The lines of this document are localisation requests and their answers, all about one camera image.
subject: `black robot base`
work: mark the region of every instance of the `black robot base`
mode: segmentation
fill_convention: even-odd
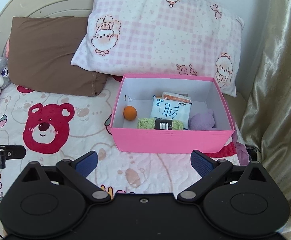
[[[5,239],[284,239],[278,232],[289,204],[256,161],[233,166],[193,151],[191,164],[202,179],[177,199],[166,193],[113,200],[85,178],[97,163],[94,151],[55,166],[30,162],[0,204]]]

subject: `blue gripper pad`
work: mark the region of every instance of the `blue gripper pad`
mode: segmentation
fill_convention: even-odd
[[[210,171],[217,167],[218,163],[199,151],[193,151],[190,157],[191,166],[201,176],[206,176]]]
[[[98,154],[90,151],[72,162],[72,167],[83,177],[88,177],[98,165]]]

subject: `screw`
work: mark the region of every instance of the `screw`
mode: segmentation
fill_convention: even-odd
[[[180,196],[184,199],[192,199],[196,197],[196,194],[193,191],[186,190],[180,193]]]
[[[103,190],[98,190],[92,193],[92,197],[96,198],[96,199],[104,199],[106,197],[108,197],[108,193],[103,191]]]

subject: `pink box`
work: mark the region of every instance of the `pink box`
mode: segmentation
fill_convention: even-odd
[[[153,95],[163,92],[188,94],[191,97],[190,118],[213,109],[214,131],[137,129],[138,118],[149,118]],[[134,121],[124,119],[126,106],[137,110]],[[225,99],[214,78],[190,75],[126,74],[116,98],[110,124],[117,148],[139,153],[216,153],[234,132]]]

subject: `purple plush toy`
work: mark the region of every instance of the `purple plush toy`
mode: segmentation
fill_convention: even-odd
[[[196,131],[212,131],[215,121],[213,118],[213,110],[209,109],[205,114],[196,114],[189,120],[189,130]]]

